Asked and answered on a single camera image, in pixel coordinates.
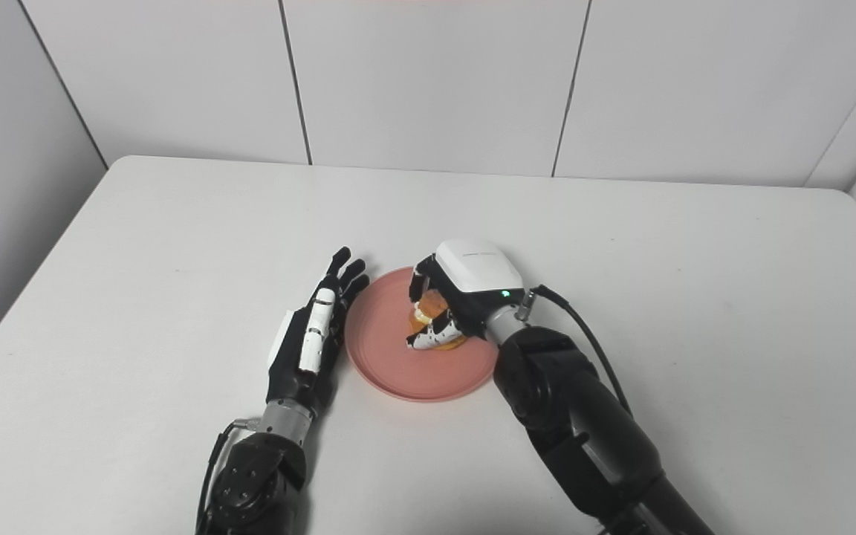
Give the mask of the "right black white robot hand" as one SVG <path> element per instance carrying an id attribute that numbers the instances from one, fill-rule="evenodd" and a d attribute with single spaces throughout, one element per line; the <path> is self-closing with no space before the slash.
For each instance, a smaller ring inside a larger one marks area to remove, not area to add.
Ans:
<path id="1" fill-rule="evenodd" d="M 527 324 L 517 317 L 526 295 L 519 271 L 493 243 L 450 239 L 418 262 L 409 283 L 417 329 L 414 350 L 436 350 L 478 338 L 501 346 Z"/>

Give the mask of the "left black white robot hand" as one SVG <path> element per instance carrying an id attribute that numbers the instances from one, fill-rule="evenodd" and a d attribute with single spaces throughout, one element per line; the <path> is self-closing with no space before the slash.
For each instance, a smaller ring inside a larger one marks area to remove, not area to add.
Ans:
<path id="1" fill-rule="evenodd" d="M 283 317 L 270 352 L 266 403 L 289 400 L 313 416 L 330 407 L 348 311 L 369 283 L 366 261 L 354 258 L 349 247 L 332 256 L 307 302 Z"/>

